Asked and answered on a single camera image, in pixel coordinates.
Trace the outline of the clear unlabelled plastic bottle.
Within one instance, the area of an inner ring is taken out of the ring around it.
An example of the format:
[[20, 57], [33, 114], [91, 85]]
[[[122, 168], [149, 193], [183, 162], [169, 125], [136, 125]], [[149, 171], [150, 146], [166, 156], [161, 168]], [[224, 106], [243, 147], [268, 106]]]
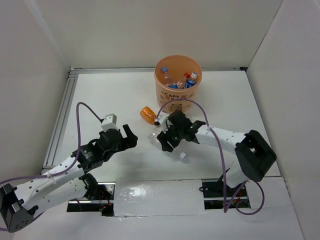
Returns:
[[162, 143], [157, 139], [157, 136], [161, 133], [162, 129], [154, 127], [148, 135], [148, 139], [152, 145], [162, 152], [165, 152], [168, 156], [177, 160], [184, 160], [187, 156], [179, 147], [173, 147], [170, 143], [167, 142], [166, 147], [169, 147], [169, 151], [164, 151]]

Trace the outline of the orange juice bottle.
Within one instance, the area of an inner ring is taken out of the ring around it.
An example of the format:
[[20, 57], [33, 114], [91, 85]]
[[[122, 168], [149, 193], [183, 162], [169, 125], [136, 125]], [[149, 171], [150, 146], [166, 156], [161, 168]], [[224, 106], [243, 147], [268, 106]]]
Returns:
[[154, 111], [149, 108], [148, 106], [145, 106], [141, 111], [140, 111], [140, 116], [144, 121], [146, 121], [148, 124], [154, 125], [156, 121], [156, 114]]

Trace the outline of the blue label white cap bottle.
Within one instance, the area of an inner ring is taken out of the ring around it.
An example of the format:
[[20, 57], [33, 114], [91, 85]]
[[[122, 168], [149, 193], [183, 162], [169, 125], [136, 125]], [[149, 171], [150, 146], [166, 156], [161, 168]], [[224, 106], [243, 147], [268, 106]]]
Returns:
[[193, 72], [190, 77], [187, 78], [184, 84], [184, 88], [188, 89], [193, 86], [195, 86], [198, 83], [198, 74], [196, 72]]

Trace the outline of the red label water bottle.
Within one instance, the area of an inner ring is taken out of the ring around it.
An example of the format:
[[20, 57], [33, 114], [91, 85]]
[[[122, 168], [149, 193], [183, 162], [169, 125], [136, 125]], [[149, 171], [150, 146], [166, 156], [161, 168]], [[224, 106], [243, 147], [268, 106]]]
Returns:
[[189, 77], [190, 75], [187, 72], [185, 72], [183, 77], [176, 82], [177, 88], [183, 89]]

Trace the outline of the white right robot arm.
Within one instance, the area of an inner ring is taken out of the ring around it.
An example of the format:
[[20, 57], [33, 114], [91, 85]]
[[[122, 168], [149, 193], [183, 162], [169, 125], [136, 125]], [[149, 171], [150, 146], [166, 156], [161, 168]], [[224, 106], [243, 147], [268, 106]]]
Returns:
[[162, 128], [156, 138], [164, 152], [172, 153], [181, 141], [186, 141], [221, 148], [236, 156], [218, 184], [223, 196], [230, 196], [239, 184], [248, 180], [260, 182], [277, 159], [276, 153], [256, 130], [233, 132], [200, 120], [192, 122], [178, 110], [160, 114], [155, 124]]

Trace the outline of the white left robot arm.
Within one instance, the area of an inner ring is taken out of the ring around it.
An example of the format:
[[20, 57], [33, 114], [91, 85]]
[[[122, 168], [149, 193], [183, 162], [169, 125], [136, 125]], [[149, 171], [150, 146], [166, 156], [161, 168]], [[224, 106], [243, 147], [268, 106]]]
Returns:
[[116, 128], [101, 131], [99, 138], [82, 145], [66, 160], [40, 178], [0, 189], [0, 214], [6, 231], [15, 233], [30, 225], [46, 210], [73, 199], [92, 200], [102, 191], [89, 172], [99, 168], [115, 153], [134, 148], [138, 137], [123, 125], [126, 137]]

